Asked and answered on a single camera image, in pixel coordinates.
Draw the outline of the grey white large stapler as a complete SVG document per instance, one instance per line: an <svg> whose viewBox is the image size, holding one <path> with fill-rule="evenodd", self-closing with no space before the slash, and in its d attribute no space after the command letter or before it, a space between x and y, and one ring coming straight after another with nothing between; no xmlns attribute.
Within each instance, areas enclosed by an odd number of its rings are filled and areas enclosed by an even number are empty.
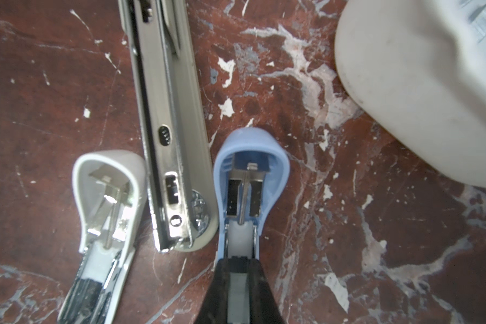
<svg viewBox="0 0 486 324"><path fill-rule="evenodd" d="M120 1L148 175L155 248L198 251L219 228L185 1Z"/></svg>

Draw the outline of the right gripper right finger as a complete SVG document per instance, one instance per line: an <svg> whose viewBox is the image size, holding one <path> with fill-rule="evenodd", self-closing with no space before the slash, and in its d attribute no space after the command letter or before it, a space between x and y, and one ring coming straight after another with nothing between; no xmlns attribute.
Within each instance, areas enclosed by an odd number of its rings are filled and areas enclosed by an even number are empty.
<svg viewBox="0 0 486 324"><path fill-rule="evenodd" d="M251 323L285 323L261 262L251 259L248 266Z"/></svg>

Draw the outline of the small white stapler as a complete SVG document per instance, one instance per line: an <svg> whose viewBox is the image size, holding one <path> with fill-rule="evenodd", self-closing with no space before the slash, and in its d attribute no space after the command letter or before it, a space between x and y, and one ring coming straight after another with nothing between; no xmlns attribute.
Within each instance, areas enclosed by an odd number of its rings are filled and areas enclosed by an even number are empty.
<svg viewBox="0 0 486 324"><path fill-rule="evenodd" d="M112 323L147 202L144 159L126 150L80 156L72 189L81 224L82 261L58 323Z"/></svg>

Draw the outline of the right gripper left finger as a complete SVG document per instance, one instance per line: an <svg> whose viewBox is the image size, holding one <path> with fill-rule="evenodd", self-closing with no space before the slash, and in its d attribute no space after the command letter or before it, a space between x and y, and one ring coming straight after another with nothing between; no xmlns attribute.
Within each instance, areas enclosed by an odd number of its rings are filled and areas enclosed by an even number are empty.
<svg viewBox="0 0 486 324"><path fill-rule="evenodd" d="M228 259L217 262L213 280L205 294L194 324L228 323L228 297L230 288L230 264Z"/></svg>

